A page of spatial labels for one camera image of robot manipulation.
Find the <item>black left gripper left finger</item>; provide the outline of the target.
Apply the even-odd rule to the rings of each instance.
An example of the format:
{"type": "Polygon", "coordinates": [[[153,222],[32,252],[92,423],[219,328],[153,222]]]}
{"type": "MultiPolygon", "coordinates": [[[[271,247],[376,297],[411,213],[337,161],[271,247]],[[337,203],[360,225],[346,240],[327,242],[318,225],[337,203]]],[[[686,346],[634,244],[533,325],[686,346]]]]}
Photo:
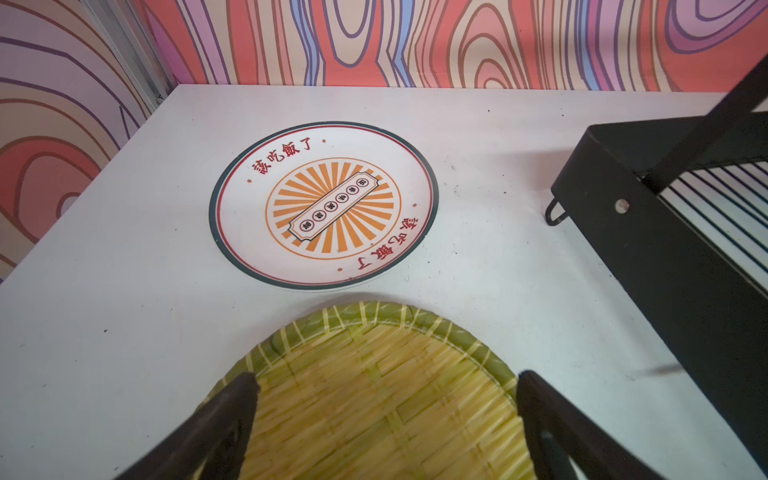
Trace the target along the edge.
{"type": "Polygon", "coordinates": [[[237,479],[256,415],[260,387],[238,375],[121,479],[237,479]]]}

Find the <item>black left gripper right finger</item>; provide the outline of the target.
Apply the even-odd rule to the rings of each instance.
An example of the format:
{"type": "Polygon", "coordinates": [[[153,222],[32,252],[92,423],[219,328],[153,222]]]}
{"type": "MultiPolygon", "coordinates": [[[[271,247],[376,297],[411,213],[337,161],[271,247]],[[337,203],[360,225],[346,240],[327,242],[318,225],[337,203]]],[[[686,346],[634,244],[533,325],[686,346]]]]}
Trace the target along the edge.
{"type": "Polygon", "coordinates": [[[661,477],[534,371],[519,375],[517,407],[539,479],[661,477]]]}

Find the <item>black metal dish rack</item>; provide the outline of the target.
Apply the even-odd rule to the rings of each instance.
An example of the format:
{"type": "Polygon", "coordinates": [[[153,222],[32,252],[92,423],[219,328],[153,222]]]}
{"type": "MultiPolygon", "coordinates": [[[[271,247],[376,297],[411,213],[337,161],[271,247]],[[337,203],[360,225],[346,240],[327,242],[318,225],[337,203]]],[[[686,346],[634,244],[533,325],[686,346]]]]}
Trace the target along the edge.
{"type": "Polygon", "coordinates": [[[706,115],[596,124],[561,206],[760,468],[767,465],[767,64],[706,115]]]}

